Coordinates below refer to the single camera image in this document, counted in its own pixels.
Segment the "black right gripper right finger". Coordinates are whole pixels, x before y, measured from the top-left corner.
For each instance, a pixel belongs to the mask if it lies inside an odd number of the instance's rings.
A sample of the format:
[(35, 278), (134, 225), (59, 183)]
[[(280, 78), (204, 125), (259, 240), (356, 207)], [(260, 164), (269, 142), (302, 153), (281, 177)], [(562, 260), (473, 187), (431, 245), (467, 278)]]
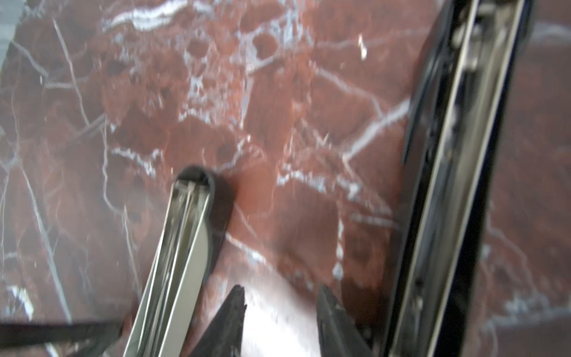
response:
[(317, 325), (321, 356), (366, 357), (373, 355), (346, 310), (327, 286), (321, 286), (319, 289)]

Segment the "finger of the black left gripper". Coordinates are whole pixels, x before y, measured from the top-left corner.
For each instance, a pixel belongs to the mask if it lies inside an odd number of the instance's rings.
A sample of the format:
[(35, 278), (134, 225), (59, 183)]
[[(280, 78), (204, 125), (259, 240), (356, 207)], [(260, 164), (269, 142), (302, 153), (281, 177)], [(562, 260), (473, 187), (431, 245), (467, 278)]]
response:
[(123, 332), (123, 321), (83, 321), (76, 324), (1, 323), (1, 350), (49, 343), (87, 342), (69, 356), (102, 356)]

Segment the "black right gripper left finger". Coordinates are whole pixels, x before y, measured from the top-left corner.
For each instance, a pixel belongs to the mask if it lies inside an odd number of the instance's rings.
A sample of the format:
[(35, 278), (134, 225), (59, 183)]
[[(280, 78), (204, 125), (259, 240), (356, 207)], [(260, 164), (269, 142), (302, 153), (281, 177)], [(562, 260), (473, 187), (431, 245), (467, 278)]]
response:
[(241, 356), (246, 309), (245, 289), (235, 285), (190, 356)]

